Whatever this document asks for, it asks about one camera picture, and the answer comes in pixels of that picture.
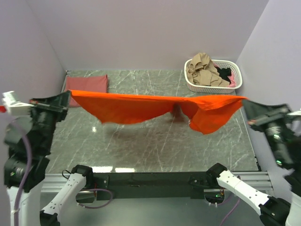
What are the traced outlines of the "orange t-shirt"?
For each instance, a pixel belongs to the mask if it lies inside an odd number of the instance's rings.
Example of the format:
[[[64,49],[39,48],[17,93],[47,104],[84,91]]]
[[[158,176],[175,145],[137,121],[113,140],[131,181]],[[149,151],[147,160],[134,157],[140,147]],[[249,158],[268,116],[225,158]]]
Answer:
[[[101,123],[136,124],[169,113],[178,105],[189,118],[190,128],[204,135],[225,125],[245,100],[232,95],[167,97],[79,90],[72,90],[71,96]]]

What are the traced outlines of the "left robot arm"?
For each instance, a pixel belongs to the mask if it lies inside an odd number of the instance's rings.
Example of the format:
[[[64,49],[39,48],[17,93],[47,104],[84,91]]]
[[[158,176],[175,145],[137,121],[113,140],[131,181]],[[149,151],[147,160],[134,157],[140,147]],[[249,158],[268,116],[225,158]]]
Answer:
[[[92,168],[77,165],[54,199],[44,208],[40,206],[54,131],[67,115],[70,98],[71,92],[66,91],[24,103],[13,91],[3,94],[4,110],[13,116],[4,137],[9,155],[4,184],[13,226],[59,226],[64,211],[76,202],[76,195],[94,184]]]

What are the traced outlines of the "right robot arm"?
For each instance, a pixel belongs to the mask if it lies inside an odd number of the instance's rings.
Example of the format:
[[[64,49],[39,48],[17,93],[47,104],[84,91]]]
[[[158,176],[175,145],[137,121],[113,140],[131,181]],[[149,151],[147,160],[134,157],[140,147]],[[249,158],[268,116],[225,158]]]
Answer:
[[[276,165],[292,172],[284,178],[290,184],[292,200],[276,198],[250,186],[220,163],[206,173],[212,185],[225,188],[248,204],[265,226],[299,226],[301,224],[301,137],[290,127],[301,119],[300,111],[287,104],[264,105],[243,101],[247,123],[262,132],[269,144]]]

